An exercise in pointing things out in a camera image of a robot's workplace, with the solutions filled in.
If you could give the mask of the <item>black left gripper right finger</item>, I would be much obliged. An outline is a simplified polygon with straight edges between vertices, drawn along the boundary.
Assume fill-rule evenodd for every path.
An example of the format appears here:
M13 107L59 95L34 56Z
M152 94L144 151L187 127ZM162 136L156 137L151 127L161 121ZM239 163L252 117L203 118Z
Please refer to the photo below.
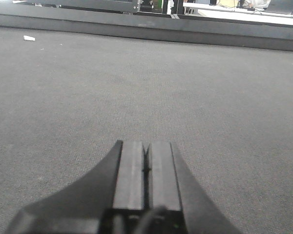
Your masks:
M197 182L176 144L154 141L147 157L149 207L165 206L179 233L240 233Z

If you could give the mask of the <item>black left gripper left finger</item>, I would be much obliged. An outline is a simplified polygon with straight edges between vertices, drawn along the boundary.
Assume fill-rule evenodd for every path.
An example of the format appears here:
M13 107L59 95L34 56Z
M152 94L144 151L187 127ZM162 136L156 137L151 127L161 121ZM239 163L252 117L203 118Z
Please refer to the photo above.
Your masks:
M137 214L144 205L144 148L118 140L87 174L15 215L7 234L98 234L115 211Z

